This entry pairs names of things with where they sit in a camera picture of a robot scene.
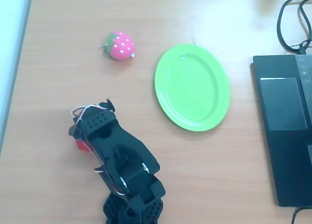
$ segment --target oval plate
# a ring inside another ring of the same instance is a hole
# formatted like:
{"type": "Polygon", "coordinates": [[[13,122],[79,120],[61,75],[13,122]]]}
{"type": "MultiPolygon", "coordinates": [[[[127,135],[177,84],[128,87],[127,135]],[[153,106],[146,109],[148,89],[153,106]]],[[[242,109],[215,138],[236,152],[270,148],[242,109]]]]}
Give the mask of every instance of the oval plate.
{"type": "Polygon", "coordinates": [[[172,47],[161,57],[155,90],[168,117],[190,131],[214,128],[230,103],[230,85],[222,66],[208,51],[192,44],[172,47]]]}

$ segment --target cable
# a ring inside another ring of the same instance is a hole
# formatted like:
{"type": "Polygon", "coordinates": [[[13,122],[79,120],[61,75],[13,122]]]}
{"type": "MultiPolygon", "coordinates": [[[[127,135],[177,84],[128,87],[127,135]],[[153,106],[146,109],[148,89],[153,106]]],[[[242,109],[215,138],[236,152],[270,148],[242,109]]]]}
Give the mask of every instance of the cable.
{"type": "Polygon", "coordinates": [[[307,209],[312,209],[312,207],[301,207],[301,208],[297,208],[294,213],[293,213],[293,217],[292,217],[292,224],[294,224],[294,220],[296,219],[297,214],[301,211],[301,210],[307,210],[307,209]]]}
{"type": "Polygon", "coordinates": [[[303,0],[300,5],[299,5],[299,10],[307,24],[307,27],[308,27],[308,31],[309,31],[309,36],[308,36],[308,39],[305,40],[304,42],[300,43],[299,44],[299,49],[294,49],[292,48],[291,46],[289,46],[283,36],[282,36],[282,31],[281,31],[281,21],[282,21],[282,16],[283,16],[283,12],[284,12],[284,9],[285,7],[293,0],[287,0],[286,2],[284,2],[284,4],[282,5],[282,8],[279,12],[279,15],[278,15],[278,19],[277,19],[277,26],[276,26],[276,30],[277,30],[277,37],[278,37],[278,40],[279,42],[281,43],[281,45],[289,52],[291,53],[294,53],[294,54],[306,54],[306,49],[308,48],[308,46],[310,45],[311,41],[312,41],[312,28],[311,28],[311,24],[310,24],[310,21],[303,9],[303,5],[309,1],[309,0],[303,0]]]}

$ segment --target strawberry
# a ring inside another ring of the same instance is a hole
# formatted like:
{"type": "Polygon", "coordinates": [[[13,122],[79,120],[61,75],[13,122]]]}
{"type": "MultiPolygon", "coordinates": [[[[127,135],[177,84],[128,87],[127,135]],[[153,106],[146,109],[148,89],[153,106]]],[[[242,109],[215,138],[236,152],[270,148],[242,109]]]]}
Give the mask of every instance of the strawberry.
{"type": "Polygon", "coordinates": [[[135,49],[131,37],[123,32],[112,32],[106,44],[107,52],[116,60],[126,60],[134,57],[135,49]]]}

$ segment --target wooden table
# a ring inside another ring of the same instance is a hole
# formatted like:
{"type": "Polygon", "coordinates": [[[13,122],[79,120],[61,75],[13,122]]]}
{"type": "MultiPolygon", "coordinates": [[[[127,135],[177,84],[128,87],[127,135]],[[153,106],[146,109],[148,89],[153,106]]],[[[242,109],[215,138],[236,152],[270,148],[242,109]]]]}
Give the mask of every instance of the wooden table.
{"type": "MultiPolygon", "coordinates": [[[[106,98],[161,165],[160,224],[290,223],[293,208],[274,204],[249,67],[254,55],[285,53],[275,31],[284,1],[33,0],[0,157],[0,223],[104,223],[98,162],[67,132],[71,109],[106,98]],[[135,58],[102,56],[113,30],[133,37],[135,58]],[[157,61],[179,43],[205,47],[229,76],[230,109],[214,130],[184,131],[157,104],[157,61]]],[[[305,39],[296,9],[283,18],[289,44],[305,39]]],[[[303,211],[296,223],[311,217],[303,211]]]]}

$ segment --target red object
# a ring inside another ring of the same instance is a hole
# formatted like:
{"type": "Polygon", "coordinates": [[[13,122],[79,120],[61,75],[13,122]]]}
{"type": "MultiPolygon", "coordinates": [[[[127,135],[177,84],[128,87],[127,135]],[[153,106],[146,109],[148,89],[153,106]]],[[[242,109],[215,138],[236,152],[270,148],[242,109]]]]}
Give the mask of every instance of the red object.
{"type": "Polygon", "coordinates": [[[78,149],[82,151],[89,151],[88,147],[81,140],[75,140],[75,142],[76,142],[78,149]]]}

